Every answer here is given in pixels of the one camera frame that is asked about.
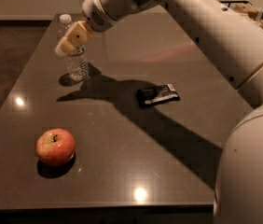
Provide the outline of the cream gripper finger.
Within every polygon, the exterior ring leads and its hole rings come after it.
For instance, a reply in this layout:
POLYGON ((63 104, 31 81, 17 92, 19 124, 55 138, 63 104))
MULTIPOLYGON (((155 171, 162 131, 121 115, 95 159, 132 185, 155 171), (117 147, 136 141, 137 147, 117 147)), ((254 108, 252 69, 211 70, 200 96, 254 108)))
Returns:
POLYGON ((74 49, 75 49, 74 45, 64 36, 58 42, 55 48, 55 53, 58 56, 63 57, 69 54, 70 52, 72 52, 74 49))

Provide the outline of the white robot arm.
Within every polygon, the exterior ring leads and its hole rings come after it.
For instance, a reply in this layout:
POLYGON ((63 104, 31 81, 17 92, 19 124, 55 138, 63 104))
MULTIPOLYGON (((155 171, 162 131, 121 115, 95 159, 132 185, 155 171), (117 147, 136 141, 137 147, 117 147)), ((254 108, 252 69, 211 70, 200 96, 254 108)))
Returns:
POLYGON ((218 165, 214 224, 263 224, 263 30, 217 0, 85 0, 55 51, 65 56, 118 21, 161 6, 191 42, 161 52, 178 75, 202 82, 216 72, 253 108, 233 128, 218 165))

